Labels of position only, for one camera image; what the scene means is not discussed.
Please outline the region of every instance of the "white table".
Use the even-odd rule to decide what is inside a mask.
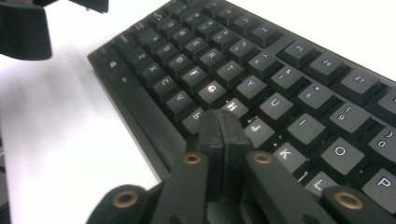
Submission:
[[[396,79],[391,0],[232,2]],[[84,223],[116,186],[149,189],[158,182],[86,56],[164,3],[110,0],[109,13],[102,15],[59,1],[46,7],[50,60],[0,56],[0,118],[14,224]]]

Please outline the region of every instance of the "keyboard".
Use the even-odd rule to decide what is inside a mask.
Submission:
[[[221,0],[170,1],[88,59],[161,179],[225,109],[315,197],[349,186],[395,215],[394,81]]]

